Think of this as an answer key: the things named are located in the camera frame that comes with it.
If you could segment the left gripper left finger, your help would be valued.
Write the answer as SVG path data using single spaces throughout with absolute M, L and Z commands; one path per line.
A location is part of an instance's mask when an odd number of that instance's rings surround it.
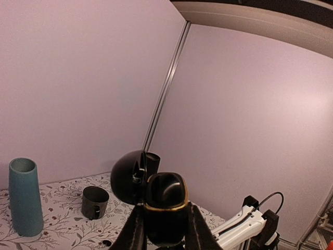
M 147 249 L 143 206 L 135 206 L 110 250 Z

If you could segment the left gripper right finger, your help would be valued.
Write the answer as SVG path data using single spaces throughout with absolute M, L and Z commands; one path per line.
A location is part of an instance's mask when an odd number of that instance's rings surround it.
M 198 206 L 188 203 L 188 229 L 186 231 L 186 249 L 221 249 Z

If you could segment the black gold-trimmed earbud case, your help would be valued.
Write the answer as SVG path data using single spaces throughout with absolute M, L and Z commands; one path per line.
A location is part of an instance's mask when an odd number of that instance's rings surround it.
M 122 156 L 113 166 L 110 184 L 114 196 L 129 205 L 143 206 L 147 242 L 178 247 L 188 226 L 188 190 L 180 174 L 157 172 L 147 177 L 144 150 Z

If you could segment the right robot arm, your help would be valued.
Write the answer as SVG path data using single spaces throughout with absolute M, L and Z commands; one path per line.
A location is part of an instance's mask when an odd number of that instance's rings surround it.
M 261 212 L 261 206 L 273 196 L 281 197 L 276 211 Z M 280 234 L 277 232 L 279 211 L 284 204 L 282 192 L 274 192 L 264 200 L 245 197 L 242 208 L 234 217 L 213 229 L 212 235 L 222 249 L 278 249 Z

